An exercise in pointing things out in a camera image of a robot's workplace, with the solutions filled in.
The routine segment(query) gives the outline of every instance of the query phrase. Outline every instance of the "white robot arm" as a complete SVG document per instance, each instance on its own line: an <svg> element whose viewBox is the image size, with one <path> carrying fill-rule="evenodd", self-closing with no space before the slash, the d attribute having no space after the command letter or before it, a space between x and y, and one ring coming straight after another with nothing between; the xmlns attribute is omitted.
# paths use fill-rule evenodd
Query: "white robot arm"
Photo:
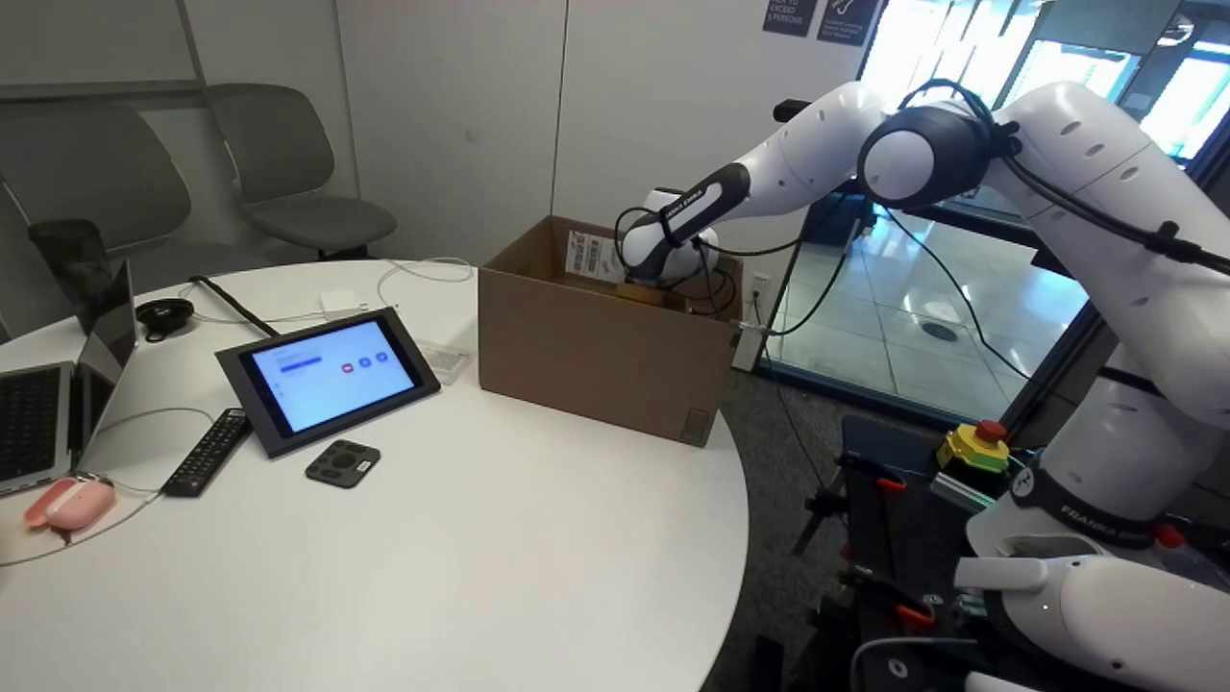
<svg viewBox="0 0 1230 692"><path fill-rule="evenodd" d="M997 117L961 83L943 79L943 90L961 99L909 108L920 90L895 117L883 117L860 83L813 99L747 159L640 214L624 234L631 281L662 281L670 255L702 255L707 245L692 238L713 220L795 210L845 175L886 208L927 208L976 183L998 190L1089 288L1123 346L1045 447L1043 469L1024 473L993 510L976 514L967 541L981 557L1020 557L1029 545L1035 554L1020 557L1026 566L1036 566L1036 545L1053 545L1045 557L1104 554L1082 566L1123 589L1097 605L1053 600L1065 583L1089 589L1080 570L1049 570L1053 589L1007 595L1013 605L1007 620L1053 656L1127 684L1223 689L1226 656L1164 666L1138 647L1164 641L1193 653L1202 647L1196 639L1226 641L1230 595L1212 589L1193 595L1202 583L1162 582L1130 554L1213 461L1230 425L1230 224L1132 118L1080 83L1045 83ZM1065 630L1075 614L1099 623L1089 607L1148 600L1176 605L1148 607L1148 623L1132 620L1162 639L1116 639L1127 620L1109 630Z"/></svg>

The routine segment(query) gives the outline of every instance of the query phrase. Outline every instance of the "open cardboard box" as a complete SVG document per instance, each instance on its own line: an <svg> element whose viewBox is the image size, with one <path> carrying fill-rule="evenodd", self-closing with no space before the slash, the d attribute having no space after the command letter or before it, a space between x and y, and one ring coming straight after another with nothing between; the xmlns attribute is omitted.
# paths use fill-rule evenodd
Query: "open cardboard box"
<svg viewBox="0 0 1230 692"><path fill-rule="evenodd" d="M739 263L655 307L574 277L569 234L615 238L549 214L479 269L479 387L702 447L739 341Z"/></svg>

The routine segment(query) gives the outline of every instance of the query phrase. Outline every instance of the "laptop keyboard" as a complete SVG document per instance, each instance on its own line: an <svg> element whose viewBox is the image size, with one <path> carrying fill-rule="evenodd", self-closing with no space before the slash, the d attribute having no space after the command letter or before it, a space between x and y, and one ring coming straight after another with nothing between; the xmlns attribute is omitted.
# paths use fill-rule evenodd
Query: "laptop keyboard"
<svg viewBox="0 0 1230 692"><path fill-rule="evenodd" d="M0 479L54 464L54 409L60 370L0 379Z"/></svg>

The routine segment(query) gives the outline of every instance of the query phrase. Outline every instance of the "laptop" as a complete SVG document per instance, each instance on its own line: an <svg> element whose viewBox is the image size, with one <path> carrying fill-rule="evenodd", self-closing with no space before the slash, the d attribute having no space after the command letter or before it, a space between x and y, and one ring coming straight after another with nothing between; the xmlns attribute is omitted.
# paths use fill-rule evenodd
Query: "laptop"
<svg viewBox="0 0 1230 692"><path fill-rule="evenodd" d="M0 372L0 497L66 477L83 456L138 341L127 265L88 313L75 360Z"/></svg>

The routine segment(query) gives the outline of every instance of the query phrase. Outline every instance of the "tablet screen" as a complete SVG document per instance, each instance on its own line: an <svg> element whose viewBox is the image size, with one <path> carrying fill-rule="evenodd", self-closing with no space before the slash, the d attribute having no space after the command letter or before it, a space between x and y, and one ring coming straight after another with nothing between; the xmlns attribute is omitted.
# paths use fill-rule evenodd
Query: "tablet screen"
<svg viewBox="0 0 1230 692"><path fill-rule="evenodd" d="M375 322L352 322L253 355L289 432L307 432L416 387Z"/></svg>

